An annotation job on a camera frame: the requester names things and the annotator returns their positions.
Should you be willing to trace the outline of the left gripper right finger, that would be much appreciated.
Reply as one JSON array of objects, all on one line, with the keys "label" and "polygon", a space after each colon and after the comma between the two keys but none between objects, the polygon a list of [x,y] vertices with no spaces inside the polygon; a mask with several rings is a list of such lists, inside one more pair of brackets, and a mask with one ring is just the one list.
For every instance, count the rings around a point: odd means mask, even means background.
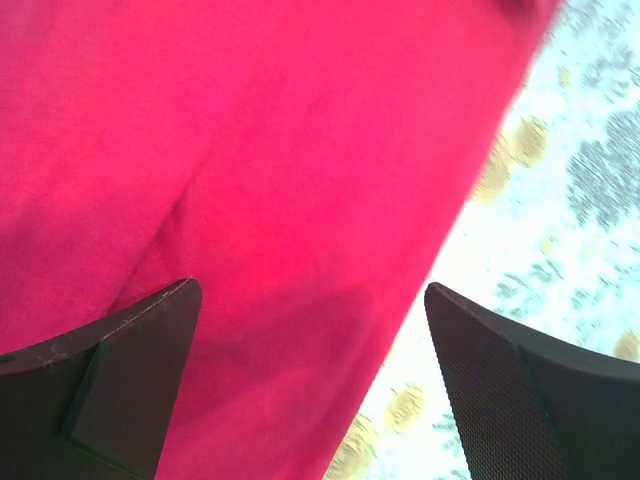
[{"label": "left gripper right finger", "polygon": [[637,480],[639,366],[431,283],[431,338],[474,479]]}]

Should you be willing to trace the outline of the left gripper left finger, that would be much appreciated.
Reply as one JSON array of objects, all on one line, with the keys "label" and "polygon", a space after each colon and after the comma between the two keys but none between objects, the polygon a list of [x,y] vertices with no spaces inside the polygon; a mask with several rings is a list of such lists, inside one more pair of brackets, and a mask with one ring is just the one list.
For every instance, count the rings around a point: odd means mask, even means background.
[{"label": "left gripper left finger", "polygon": [[154,478],[201,301],[185,279],[2,355],[2,478]]}]

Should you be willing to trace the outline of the pink t shirt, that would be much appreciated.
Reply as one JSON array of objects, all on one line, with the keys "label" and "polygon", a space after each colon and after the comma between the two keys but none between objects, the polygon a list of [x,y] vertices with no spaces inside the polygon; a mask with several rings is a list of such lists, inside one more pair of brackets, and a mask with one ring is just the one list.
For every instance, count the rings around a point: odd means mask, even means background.
[{"label": "pink t shirt", "polygon": [[319,479],[555,1],[5,1],[1,348],[182,278],[162,479]]}]

